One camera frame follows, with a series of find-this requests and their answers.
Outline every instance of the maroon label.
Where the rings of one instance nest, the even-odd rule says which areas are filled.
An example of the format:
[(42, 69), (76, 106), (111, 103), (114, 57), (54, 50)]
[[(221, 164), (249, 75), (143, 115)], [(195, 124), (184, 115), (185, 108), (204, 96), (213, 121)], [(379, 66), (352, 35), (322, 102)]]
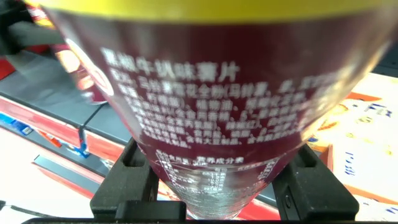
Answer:
[(118, 21), (49, 11), (194, 217), (231, 218), (386, 49), (383, 13), (278, 24)]

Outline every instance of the store shelf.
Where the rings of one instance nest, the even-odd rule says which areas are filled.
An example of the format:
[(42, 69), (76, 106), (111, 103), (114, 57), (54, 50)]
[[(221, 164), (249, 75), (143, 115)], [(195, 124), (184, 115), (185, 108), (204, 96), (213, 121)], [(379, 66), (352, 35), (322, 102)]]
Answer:
[(103, 105), (86, 124), (85, 129), (125, 146), (131, 134), (110, 105)]
[(83, 125), (100, 106), (89, 105), (54, 58), (34, 55), (31, 63), (0, 81), (0, 95), (48, 116)]
[(98, 183), (93, 182), (92, 180), (87, 179), (63, 166), (60, 166), (54, 161), (51, 161), (50, 159), (47, 159), (43, 156), (36, 157), (36, 159), (34, 160), (34, 164), (55, 174), (56, 176), (59, 176), (61, 180), (66, 180), (67, 182), (71, 182), (72, 185), (77, 185), (73, 190), (77, 190), (80, 193), (85, 194), (85, 196), (94, 195), (95, 192), (98, 190), (98, 187), (100, 187)]
[[(0, 128), (4, 128), (14, 134), (19, 135), (19, 133), (3, 124), (0, 124)], [(49, 159), (57, 159), (57, 157), (59, 157), (61, 159), (57, 159), (57, 162), (62, 166), (70, 167), (71, 169), (79, 172), (81, 175), (90, 178), (97, 183), (101, 183), (104, 177), (108, 174), (108, 168), (106, 168), (100, 159), (95, 155), (90, 155), (86, 159), (82, 158), (70, 152), (66, 146), (62, 146), (61, 148), (55, 147), (35, 131), (32, 131), (27, 136), (20, 135), (20, 137), (40, 146), (43, 151), (39, 152), (39, 154), (43, 153), (43, 156), (51, 157)]]

